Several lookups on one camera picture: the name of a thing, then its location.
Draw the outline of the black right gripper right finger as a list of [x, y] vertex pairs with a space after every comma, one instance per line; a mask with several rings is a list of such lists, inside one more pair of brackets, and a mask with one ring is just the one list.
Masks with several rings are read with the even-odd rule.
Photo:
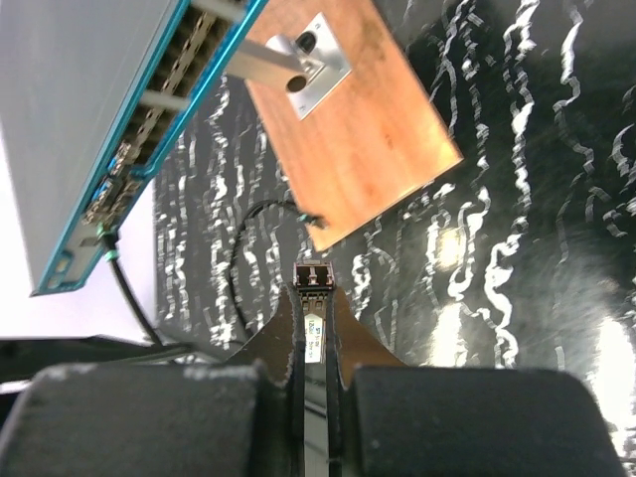
[[410, 367], [325, 302], [332, 476], [621, 476], [591, 393], [551, 370]]

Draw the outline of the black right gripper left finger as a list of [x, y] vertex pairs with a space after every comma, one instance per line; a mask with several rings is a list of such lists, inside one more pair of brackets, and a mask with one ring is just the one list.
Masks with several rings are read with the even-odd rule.
[[1, 430], [5, 476], [300, 476], [304, 325], [275, 314], [222, 364], [59, 364]]

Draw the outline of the silver SFP module plug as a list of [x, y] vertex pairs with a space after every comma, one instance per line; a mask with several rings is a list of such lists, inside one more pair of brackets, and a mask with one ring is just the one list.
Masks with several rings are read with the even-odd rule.
[[304, 319], [305, 363], [323, 363], [327, 299], [335, 288], [332, 264], [317, 260], [295, 263], [293, 274]]

